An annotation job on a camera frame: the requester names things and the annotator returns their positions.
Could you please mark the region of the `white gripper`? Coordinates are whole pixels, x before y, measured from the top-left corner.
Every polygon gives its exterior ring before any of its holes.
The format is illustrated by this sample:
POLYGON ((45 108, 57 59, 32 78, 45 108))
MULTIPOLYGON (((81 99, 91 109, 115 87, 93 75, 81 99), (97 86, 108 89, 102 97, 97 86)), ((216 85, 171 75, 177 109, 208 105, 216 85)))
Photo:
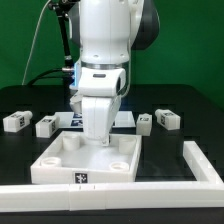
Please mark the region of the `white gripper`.
POLYGON ((88 139, 110 144, 109 132, 121 105, 121 97, 83 97, 83 131, 88 139))

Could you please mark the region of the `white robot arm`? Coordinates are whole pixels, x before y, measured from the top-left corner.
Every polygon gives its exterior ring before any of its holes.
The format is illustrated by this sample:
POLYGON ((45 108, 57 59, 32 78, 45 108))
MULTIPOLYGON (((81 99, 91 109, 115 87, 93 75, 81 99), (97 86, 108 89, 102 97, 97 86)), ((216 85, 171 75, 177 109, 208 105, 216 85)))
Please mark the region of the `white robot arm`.
POLYGON ((72 40, 80 47, 74 66, 75 97, 83 131, 104 145, 130 88, 131 51, 148 48, 159 34, 154 0, 80 0, 69 11, 72 40))

